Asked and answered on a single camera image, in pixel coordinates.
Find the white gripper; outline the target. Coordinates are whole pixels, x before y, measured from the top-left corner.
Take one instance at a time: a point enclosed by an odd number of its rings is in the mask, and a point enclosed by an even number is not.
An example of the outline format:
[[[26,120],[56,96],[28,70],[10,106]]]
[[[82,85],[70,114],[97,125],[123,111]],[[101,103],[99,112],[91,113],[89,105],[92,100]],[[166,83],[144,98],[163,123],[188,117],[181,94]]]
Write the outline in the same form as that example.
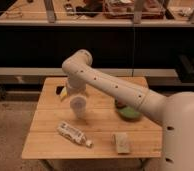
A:
[[[66,88],[63,88],[59,94],[60,100],[64,100],[67,96],[83,93],[86,85],[73,86],[69,81],[66,82]]]

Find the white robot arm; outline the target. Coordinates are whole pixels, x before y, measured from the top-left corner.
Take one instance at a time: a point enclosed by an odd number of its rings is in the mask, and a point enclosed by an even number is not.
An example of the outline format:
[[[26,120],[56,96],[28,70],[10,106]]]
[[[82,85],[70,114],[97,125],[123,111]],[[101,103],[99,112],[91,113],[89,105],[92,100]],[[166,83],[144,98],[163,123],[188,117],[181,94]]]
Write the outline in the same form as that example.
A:
[[[125,103],[162,126],[161,171],[194,171],[194,92],[169,97],[92,67],[92,55],[81,49],[62,63],[70,94],[87,85]]]

